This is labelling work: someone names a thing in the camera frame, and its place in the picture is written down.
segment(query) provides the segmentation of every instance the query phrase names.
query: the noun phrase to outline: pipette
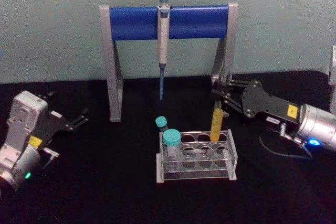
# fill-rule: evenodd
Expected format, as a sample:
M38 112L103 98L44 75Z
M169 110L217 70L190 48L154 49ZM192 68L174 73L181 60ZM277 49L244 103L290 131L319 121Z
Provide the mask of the pipette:
M170 6L168 5L168 0L160 0L159 5L157 6L157 11L158 11L157 58L159 60L159 67L160 67L160 100L162 100L164 68L167 63L167 46L169 40Z

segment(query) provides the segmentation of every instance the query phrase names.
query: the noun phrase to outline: silver stand leg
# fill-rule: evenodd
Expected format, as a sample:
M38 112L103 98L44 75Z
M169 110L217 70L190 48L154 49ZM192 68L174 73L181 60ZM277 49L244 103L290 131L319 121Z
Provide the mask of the silver stand leg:
M236 49L236 31L238 27L238 3L228 3L229 14L227 20L226 38L218 40L211 81L214 83L220 77L225 82L231 81L233 62Z
M105 58L106 80L110 101L110 121L121 121L123 80L115 41L112 41L110 7L99 6L101 37Z

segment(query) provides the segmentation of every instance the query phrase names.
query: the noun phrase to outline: black table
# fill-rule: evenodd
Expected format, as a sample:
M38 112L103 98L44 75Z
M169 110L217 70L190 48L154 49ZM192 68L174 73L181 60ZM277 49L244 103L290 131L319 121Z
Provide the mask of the black table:
M241 74L255 78L273 95L328 110L328 77L314 71ZM6 136L13 97L56 90L49 108L74 119L88 107L90 121L74 134L59 134L49 146L60 153L44 171L36 170L1 207L1 223L334 223L336 153L310 148L311 161L279 157L259 143L263 123L241 124L231 111L230 128L238 152L237 181L199 179L156 183L158 115L180 131L209 130L213 102L209 77L165 78L164 101L158 79L124 82L122 122L109 122L105 81L0 85L0 133ZM278 138L265 143L296 152Z

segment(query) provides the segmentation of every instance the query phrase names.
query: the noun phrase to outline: blue led light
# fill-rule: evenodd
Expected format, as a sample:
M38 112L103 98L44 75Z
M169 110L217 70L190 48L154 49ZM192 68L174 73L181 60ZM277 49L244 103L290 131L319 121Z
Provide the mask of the blue led light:
M320 145L321 144L319 141L317 141L315 139L309 140L308 143L311 144L311 145Z

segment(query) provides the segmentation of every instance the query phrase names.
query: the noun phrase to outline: teal cap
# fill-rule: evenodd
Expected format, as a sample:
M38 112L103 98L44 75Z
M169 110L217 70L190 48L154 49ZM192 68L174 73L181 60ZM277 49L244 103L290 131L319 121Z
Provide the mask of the teal cap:
M167 120L164 116L159 116L158 118L155 119L155 123L157 127L162 128L167 125Z
M163 142L167 146L177 146L181 142L181 134L178 130L169 129L163 133Z

